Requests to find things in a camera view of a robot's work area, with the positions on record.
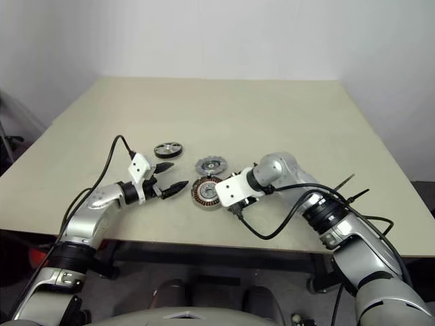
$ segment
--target black wire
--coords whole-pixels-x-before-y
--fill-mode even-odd
[[[335,299],[334,311],[332,312],[331,326],[335,325],[335,319],[337,317],[337,312],[338,312],[338,305],[340,304],[341,293],[343,292],[344,287],[345,287],[344,284],[341,283],[340,287],[338,288],[337,298]]]
[[[118,136],[115,137],[114,141],[111,144],[110,150],[109,150],[109,155],[107,157],[106,163],[104,165],[103,170],[101,171],[100,176],[98,177],[98,179],[95,181],[94,185],[91,188],[88,188],[89,191],[86,193],[86,195],[78,202],[77,205],[74,206],[74,208],[72,209],[72,206],[74,204],[75,201],[78,200],[78,198],[80,198],[80,196],[85,192],[85,190],[83,190],[74,200],[73,202],[69,205],[67,212],[72,209],[72,211],[69,214],[65,214],[64,219],[62,220],[62,225],[60,227],[60,232],[59,232],[59,237],[56,239],[56,241],[54,241],[52,247],[50,248],[50,250],[47,252],[47,254],[45,255],[45,257],[41,260],[41,262],[39,263],[39,265],[37,266],[36,270],[34,271],[34,273],[32,274],[30,280],[27,282],[26,286],[24,287],[24,289],[22,290],[21,294],[18,296],[18,299],[14,305],[14,308],[12,309],[12,314],[15,313],[15,311],[18,309],[18,307],[20,306],[21,301],[24,299],[25,295],[27,294],[27,291],[30,289],[30,286],[33,284],[33,281],[36,279],[36,276],[39,274],[39,272],[41,271],[41,269],[43,268],[43,266],[45,265],[47,259],[49,258],[49,256],[51,255],[51,253],[53,252],[53,249],[55,248],[55,246],[59,243],[63,233],[65,232],[65,230],[67,229],[68,223],[71,220],[72,216],[74,216],[74,214],[77,212],[77,210],[81,207],[81,205],[83,205],[83,203],[86,201],[86,199],[89,197],[89,195],[98,187],[98,185],[100,184],[101,180],[103,180],[103,177],[105,176],[107,169],[109,168],[110,162],[111,162],[111,158],[114,154],[115,151],[115,147],[116,147],[116,143],[118,142],[119,139],[122,139],[122,142],[124,143],[125,147],[127,148],[128,154],[130,155],[131,158],[133,158],[133,156],[135,155],[135,152],[131,150],[131,148],[128,146],[124,136],[122,136],[121,134],[119,134]]]
[[[90,188],[86,188],[83,189],[71,202],[71,204],[68,206],[67,211],[65,212],[65,214],[63,215],[63,219],[62,219],[62,223],[60,224],[60,229],[63,228],[66,220],[68,219],[68,215],[69,215],[69,211],[73,208],[74,204],[79,200],[80,197],[82,197],[82,195],[87,192],[88,190],[90,190]]]
[[[394,222],[391,219],[386,219],[384,217],[379,217],[379,216],[370,216],[370,215],[363,215],[365,218],[369,219],[369,220],[374,220],[374,221],[383,221],[383,222],[387,222],[389,225],[388,227],[385,229],[384,232],[382,232],[382,234],[384,236],[386,236],[388,234],[388,232],[391,231],[391,229],[394,227]]]
[[[319,189],[324,189],[329,191],[331,194],[337,196],[343,202],[346,202],[346,198],[344,198],[339,192],[328,187],[327,185],[321,185],[320,183],[297,183],[295,185],[286,185],[285,187],[276,188],[276,192],[282,192],[283,190],[295,189],[295,188],[305,188],[305,187],[315,187]]]
[[[249,231],[254,233],[258,238],[263,239],[263,240],[270,240],[270,239],[276,237],[283,230],[283,228],[288,224],[288,222],[290,222],[290,220],[292,219],[295,212],[308,199],[308,197],[311,194],[314,194],[317,192],[318,192],[318,190],[316,190],[316,189],[310,189],[310,190],[307,190],[301,197],[299,197],[299,199],[296,201],[295,205],[292,207],[292,209],[290,210],[290,212],[288,213],[288,215],[284,219],[284,221],[279,225],[279,227],[274,232],[272,232],[268,236],[265,236],[265,235],[257,232],[253,227],[251,227],[248,224],[248,222],[245,221],[244,216],[242,215],[241,212],[238,213],[237,216],[241,220],[241,222],[249,229]]]
[[[264,240],[269,240],[271,238],[274,238],[276,235],[278,235],[278,233],[280,233],[280,231],[282,231],[282,229],[285,227],[285,225],[287,225],[287,223],[290,221],[290,219],[292,218],[294,212],[296,212],[296,210],[299,208],[299,206],[301,205],[300,200],[301,198],[306,198],[306,196],[308,194],[312,194],[312,193],[318,193],[321,194],[323,197],[328,197],[331,198],[333,200],[335,200],[336,202],[338,202],[339,204],[344,205],[349,211],[351,211],[353,214],[355,214],[358,218],[360,218],[368,227],[370,227],[373,232],[375,232],[378,237],[387,245],[387,247],[392,251],[392,253],[394,254],[401,272],[402,272],[402,277],[404,282],[406,282],[410,287],[413,287],[411,278],[409,276],[408,270],[406,269],[406,266],[402,260],[402,257],[399,255],[399,252],[397,252],[396,248],[394,248],[393,244],[385,237],[384,234],[382,234],[381,231],[379,231],[379,229],[373,225],[373,223],[371,223],[367,218],[365,218],[363,215],[361,215],[359,212],[357,212],[355,209],[353,209],[352,207],[349,206],[349,203],[346,201],[346,199],[339,194],[337,191],[335,191],[334,189],[327,187],[325,185],[319,185],[316,183],[298,183],[295,185],[289,185],[289,186],[285,186],[285,187],[280,187],[275,189],[275,191],[283,191],[283,190],[287,190],[287,189],[295,189],[295,188],[302,188],[302,187],[318,187],[321,189],[325,189],[328,190],[329,193],[324,192],[320,189],[312,189],[312,190],[308,190],[307,192],[305,192],[301,197],[299,197],[299,200],[296,202],[296,204],[293,206],[292,210],[290,211],[289,215],[285,218],[285,220],[283,221],[283,223],[272,233],[269,234],[269,236],[263,236],[262,234],[259,234],[257,231],[255,231],[255,229],[253,229],[243,218],[243,216],[240,214],[239,219],[242,221],[242,223],[250,230],[252,231],[256,236],[258,236],[261,239]]]

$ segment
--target silver arm segment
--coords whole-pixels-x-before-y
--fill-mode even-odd
[[[187,185],[188,181],[180,181],[165,190],[157,187],[153,174],[172,165],[151,164],[136,153],[128,169],[131,182],[100,187],[89,194],[55,242],[47,266],[36,276],[12,320],[29,320],[44,326],[74,325],[71,311],[78,312],[81,304],[75,293],[81,291],[86,273],[95,263],[94,254],[121,210],[134,202],[171,197]]]
[[[96,189],[71,218],[59,243],[76,244],[80,249],[89,248],[87,253],[92,258],[104,239],[104,233],[114,224],[123,206],[124,194],[118,184]],[[77,258],[77,263],[81,264],[79,258],[83,257]],[[26,319],[45,326],[59,325],[68,305],[77,297],[51,290],[77,293],[86,281],[86,271],[87,268],[74,266],[73,262],[69,268],[42,268],[13,319]],[[50,289],[37,291],[42,286]]]
[[[249,196],[258,199],[270,191],[268,187],[299,183],[317,181],[299,167],[291,154],[272,153],[255,167],[218,183],[215,189],[223,206],[240,209],[252,203]],[[300,187],[278,194],[293,207],[309,189],[315,188]],[[355,214],[316,193],[302,203],[298,212],[326,248],[335,249],[335,269],[358,292],[358,325],[435,325],[423,300],[402,281],[400,265],[392,251]]]

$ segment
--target beige tabletop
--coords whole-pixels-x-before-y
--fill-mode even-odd
[[[301,216],[264,241],[228,211],[203,211],[192,203],[198,159],[224,157],[228,170],[220,176],[227,177],[265,154],[288,151],[325,185],[355,173],[342,193],[370,191],[354,207],[392,219],[389,239],[401,254],[435,256],[433,217],[337,81],[101,78],[0,178],[0,228],[56,234],[71,200],[98,177],[117,134],[156,162],[154,146],[180,142],[183,154],[157,177],[162,187],[191,182],[176,197],[129,208],[110,238],[327,252]],[[120,145],[102,185],[128,181],[128,165]],[[245,215],[265,234],[288,210],[272,195]]]

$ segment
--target gear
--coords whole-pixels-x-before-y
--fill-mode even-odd
[[[195,168],[200,175],[218,175],[226,170],[227,165],[221,156],[208,156],[200,159]]]

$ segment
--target motor part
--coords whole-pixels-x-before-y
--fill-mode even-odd
[[[220,207],[218,194],[215,186],[221,179],[217,177],[202,177],[196,180],[192,186],[192,198],[194,203],[202,209],[213,210]]]
[[[183,152],[183,146],[180,143],[171,141],[155,146],[154,154],[158,158],[175,158]]]
[[[208,156],[200,159],[196,165],[196,171],[200,175],[218,175],[226,170],[228,164],[222,156]]]

